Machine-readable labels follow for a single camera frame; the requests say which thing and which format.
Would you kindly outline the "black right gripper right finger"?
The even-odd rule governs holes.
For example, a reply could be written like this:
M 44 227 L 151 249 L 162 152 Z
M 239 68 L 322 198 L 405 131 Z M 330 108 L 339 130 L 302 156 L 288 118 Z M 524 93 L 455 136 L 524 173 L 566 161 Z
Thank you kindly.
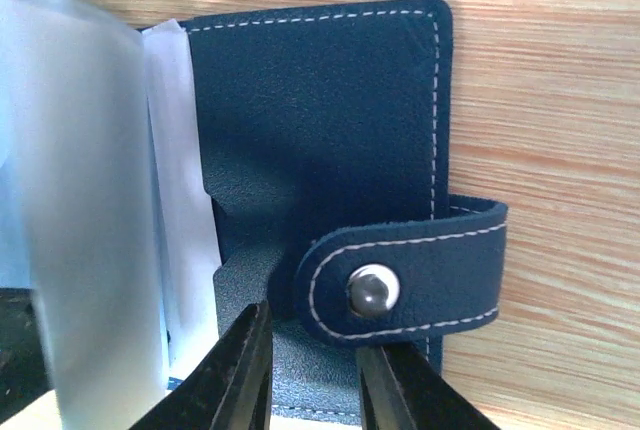
M 361 347 L 356 359 L 364 429 L 497 427 L 448 385 L 411 343 Z

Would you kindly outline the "blue leather card holder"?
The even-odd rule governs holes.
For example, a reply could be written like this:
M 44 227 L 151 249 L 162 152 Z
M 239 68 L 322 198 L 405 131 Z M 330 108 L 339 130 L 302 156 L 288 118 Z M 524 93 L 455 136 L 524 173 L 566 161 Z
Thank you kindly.
M 250 304 L 271 418 L 361 428 L 356 351 L 492 322 L 507 206 L 448 188 L 453 17 L 1 0 L 1 416 L 131 429 Z

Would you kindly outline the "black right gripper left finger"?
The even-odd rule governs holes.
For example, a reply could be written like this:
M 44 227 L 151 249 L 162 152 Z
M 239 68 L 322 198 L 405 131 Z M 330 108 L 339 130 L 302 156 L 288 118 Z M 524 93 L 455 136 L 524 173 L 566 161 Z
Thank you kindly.
M 272 376 L 272 316 L 262 301 L 248 305 L 188 378 L 131 429 L 268 429 Z

